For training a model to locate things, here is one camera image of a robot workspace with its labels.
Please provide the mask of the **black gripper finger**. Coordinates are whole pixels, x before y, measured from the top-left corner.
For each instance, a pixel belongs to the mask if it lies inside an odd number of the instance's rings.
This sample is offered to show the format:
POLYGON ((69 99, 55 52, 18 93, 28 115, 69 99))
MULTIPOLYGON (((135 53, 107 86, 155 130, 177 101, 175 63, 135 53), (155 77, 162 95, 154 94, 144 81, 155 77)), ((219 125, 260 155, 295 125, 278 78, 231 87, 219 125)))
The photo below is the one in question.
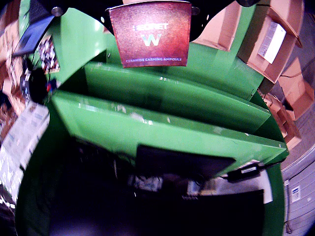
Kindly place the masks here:
POLYGON ((77 9, 102 23, 114 34, 109 16, 109 8, 120 6, 122 0, 39 0, 49 13, 55 17, 64 15, 69 8, 77 9))
POLYGON ((209 21, 232 2, 233 0, 190 0, 192 16, 189 41, 196 40, 209 21))

